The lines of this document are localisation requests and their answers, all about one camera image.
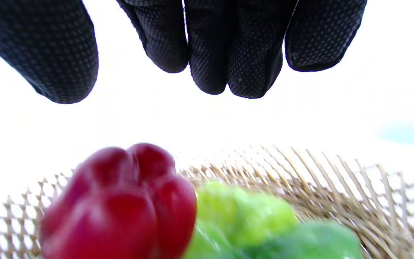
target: blue object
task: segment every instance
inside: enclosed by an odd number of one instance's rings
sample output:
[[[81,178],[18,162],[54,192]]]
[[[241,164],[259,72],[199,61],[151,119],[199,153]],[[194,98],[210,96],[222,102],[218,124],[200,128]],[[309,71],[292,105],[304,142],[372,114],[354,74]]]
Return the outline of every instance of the blue object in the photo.
[[[379,131],[378,137],[396,143],[414,145],[414,122],[387,125]]]

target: green bell pepper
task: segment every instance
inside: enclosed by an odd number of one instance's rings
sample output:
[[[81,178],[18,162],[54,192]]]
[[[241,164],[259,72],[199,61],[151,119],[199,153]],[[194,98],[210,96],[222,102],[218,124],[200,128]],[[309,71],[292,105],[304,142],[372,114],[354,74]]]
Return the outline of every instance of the green bell pepper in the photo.
[[[184,259],[232,255],[286,233],[299,223],[279,197],[211,182],[197,191],[197,219]]]
[[[292,231],[243,251],[216,259],[361,259],[361,244],[348,228],[336,223],[301,223]]]

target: bell pepper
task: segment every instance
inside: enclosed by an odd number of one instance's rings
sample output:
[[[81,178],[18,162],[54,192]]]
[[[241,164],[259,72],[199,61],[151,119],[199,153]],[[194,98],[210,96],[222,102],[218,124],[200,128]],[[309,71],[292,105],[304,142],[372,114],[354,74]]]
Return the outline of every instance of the bell pepper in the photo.
[[[348,228],[330,222],[301,223],[292,231],[216,259],[361,259],[361,244]]]
[[[151,144],[92,154],[39,224],[45,259],[179,259],[197,199],[171,155]]]
[[[197,221],[184,259],[215,259],[289,232],[299,223],[285,200],[219,182],[197,191]]]

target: glove fingertip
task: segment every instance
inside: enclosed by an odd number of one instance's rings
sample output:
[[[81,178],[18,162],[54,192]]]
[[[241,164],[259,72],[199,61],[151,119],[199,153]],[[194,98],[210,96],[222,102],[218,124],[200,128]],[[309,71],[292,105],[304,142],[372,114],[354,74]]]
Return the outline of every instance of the glove fingertip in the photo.
[[[160,44],[149,41],[146,46],[146,55],[161,70],[176,74],[186,69],[189,60],[188,49],[183,44],[168,49],[161,49]]]

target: black glove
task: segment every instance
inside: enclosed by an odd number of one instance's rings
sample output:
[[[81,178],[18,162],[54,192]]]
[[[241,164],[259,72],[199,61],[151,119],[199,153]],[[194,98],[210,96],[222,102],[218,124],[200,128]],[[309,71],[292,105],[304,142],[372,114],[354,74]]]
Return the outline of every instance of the black glove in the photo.
[[[245,98],[263,97],[276,80],[284,35],[292,69],[338,64],[367,3],[184,0],[187,43],[182,0],[117,1],[159,68],[178,73],[189,63],[202,91],[218,95],[228,84]],[[56,103],[83,100],[97,79],[94,27],[81,0],[0,0],[0,56]]]

